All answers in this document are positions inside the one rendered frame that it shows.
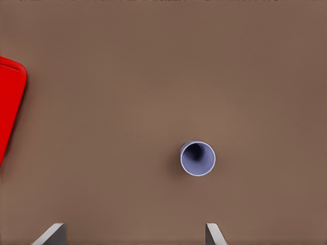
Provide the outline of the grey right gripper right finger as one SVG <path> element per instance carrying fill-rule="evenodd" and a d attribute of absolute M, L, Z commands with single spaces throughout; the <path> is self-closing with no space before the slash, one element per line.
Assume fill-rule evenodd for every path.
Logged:
<path fill-rule="evenodd" d="M 205 245 L 227 245 L 227 242 L 217 224 L 205 224 Z"/>

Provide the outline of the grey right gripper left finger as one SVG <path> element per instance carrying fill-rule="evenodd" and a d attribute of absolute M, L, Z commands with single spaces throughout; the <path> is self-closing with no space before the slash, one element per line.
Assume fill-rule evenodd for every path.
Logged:
<path fill-rule="evenodd" d="M 66 245 L 65 223 L 55 223 L 31 245 Z"/>

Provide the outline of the lavender blue cup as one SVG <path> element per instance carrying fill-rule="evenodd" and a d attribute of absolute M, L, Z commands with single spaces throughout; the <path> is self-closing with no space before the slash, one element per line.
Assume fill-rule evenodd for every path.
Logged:
<path fill-rule="evenodd" d="M 191 140 L 180 150 L 182 168 L 191 176 L 201 177 L 212 171 L 216 163 L 216 153 L 206 142 Z"/>

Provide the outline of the red tray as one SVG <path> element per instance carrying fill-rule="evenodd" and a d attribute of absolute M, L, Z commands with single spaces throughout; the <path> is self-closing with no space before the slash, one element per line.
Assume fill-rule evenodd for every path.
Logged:
<path fill-rule="evenodd" d="M 27 71 L 14 60 L 0 56 L 0 165 L 21 103 Z"/>

